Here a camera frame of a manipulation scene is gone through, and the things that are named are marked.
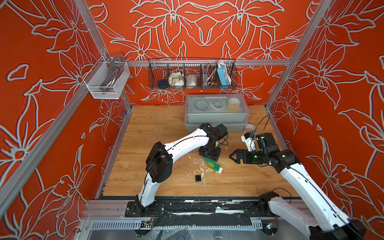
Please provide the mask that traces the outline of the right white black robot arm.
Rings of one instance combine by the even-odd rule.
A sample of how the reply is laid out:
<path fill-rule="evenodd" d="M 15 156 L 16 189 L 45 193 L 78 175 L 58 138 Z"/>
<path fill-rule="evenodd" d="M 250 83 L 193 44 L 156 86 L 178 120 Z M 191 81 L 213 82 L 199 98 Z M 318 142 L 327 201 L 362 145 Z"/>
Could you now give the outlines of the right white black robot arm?
<path fill-rule="evenodd" d="M 310 177 L 299 158 L 290 150 L 280 150 L 271 133 L 241 137 L 246 149 L 229 155 L 235 163 L 273 167 L 299 194 L 312 215 L 287 203 L 277 193 L 260 195 L 259 209 L 285 219 L 309 240 L 362 240 L 366 228 L 350 219 Z"/>

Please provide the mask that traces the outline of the white lego brick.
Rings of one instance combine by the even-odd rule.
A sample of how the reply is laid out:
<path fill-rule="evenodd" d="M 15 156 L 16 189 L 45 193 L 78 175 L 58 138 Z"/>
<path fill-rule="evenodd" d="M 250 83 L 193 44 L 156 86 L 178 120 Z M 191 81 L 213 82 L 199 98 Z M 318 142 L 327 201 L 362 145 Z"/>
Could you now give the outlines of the white lego brick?
<path fill-rule="evenodd" d="M 223 171 L 223 168 L 219 168 L 219 170 L 218 170 L 218 171 L 216 171 L 216 174 L 219 174 L 219 175 L 221 175 L 221 174 L 222 174 L 222 171 Z"/>

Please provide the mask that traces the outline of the grey plastic storage box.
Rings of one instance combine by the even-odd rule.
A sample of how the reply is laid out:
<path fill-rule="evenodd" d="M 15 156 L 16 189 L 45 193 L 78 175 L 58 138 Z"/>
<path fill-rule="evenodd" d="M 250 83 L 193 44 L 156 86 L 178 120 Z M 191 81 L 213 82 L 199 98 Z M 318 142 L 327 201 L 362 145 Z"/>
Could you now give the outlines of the grey plastic storage box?
<path fill-rule="evenodd" d="M 228 132 L 241 132 L 248 124 L 250 111 L 241 94 L 189 95 L 186 99 L 185 126 L 195 131 L 201 124 L 223 124 Z"/>

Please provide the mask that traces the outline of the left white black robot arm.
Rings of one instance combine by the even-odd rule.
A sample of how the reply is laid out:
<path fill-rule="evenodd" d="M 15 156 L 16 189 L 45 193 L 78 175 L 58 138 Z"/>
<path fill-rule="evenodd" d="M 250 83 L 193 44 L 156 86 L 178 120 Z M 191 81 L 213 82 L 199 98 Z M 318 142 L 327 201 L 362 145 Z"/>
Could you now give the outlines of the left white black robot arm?
<path fill-rule="evenodd" d="M 227 135 L 228 130 L 223 124 L 214 127 L 204 123 L 191 134 L 172 143 L 155 143 L 146 159 L 146 177 L 140 193 L 136 195 L 136 204 L 141 209 L 150 206 L 155 201 L 160 183 L 171 176 L 173 164 L 189 152 L 198 149 L 200 156 L 216 162 L 221 154 L 220 140 Z"/>

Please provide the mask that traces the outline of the black lego brick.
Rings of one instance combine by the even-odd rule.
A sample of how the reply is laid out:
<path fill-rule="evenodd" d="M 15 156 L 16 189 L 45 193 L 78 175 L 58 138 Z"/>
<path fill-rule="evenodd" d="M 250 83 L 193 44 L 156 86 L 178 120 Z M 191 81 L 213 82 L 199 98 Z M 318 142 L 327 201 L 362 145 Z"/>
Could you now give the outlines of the black lego brick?
<path fill-rule="evenodd" d="M 195 180 L 196 180 L 196 182 L 201 182 L 202 176 L 201 175 L 195 175 Z"/>

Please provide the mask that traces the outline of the clear tape roll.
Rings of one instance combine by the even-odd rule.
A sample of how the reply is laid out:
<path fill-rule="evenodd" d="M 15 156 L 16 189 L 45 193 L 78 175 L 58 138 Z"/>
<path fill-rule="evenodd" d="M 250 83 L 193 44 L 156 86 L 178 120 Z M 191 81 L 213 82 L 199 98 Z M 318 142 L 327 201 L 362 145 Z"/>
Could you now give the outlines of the clear tape roll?
<path fill-rule="evenodd" d="M 242 133 L 245 135 L 246 133 L 255 133 L 256 126 L 252 124 L 246 124 L 242 130 Z"/>

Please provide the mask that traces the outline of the blue white box in basket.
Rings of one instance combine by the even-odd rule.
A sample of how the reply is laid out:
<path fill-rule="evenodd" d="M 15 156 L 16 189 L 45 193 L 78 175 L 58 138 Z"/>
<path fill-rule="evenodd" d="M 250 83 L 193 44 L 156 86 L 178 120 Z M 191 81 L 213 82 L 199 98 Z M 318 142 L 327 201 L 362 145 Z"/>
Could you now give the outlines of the blue white box in basket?
<path fill-rule="evenodd" d="M 227 67 L 225 65 L 218 66 L 217 73 L 223 87 L 231 85 L 231 77 L 228 74 Z"/>

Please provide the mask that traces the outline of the white crumpled bag in basket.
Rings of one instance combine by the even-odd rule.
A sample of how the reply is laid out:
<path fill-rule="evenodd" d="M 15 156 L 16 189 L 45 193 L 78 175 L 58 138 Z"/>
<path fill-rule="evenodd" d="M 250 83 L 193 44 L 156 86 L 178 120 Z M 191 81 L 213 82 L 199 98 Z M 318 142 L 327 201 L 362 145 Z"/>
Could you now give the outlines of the white crumpled bag in basket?
<path fill-rule="evenodd" d="M 171 73 L 168 78 L 168 83 L 170 87 L 180 89 L 185 85 L 185 78 L 181 72 Z"/>

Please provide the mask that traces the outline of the dark green long lego brick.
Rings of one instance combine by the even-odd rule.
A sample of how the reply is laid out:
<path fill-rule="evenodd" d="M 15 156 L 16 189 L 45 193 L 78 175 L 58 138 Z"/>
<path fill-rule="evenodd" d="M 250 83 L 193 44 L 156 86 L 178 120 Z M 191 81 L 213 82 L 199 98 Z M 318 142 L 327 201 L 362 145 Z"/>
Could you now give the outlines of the dark green long lego brick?
<path fill-rule="evenodd" d="M 223 171 L 223 168 L 218 164 L 209 164 L 209 169 L 217 174 L 221 174 Z"/>

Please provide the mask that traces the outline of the clear plastic wall bin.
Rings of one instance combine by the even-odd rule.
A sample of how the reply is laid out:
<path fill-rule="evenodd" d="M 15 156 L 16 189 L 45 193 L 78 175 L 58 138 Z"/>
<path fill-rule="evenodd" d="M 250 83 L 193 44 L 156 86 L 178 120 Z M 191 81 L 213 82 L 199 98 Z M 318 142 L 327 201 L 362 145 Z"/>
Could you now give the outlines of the clear plastic wall bin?
<path fill-rule="evenodd" d="M 85 84 L 94 99 L 118 100 L 125 88 L 130 69 L 121 52 L 100 61 L 86 78 Z"/>

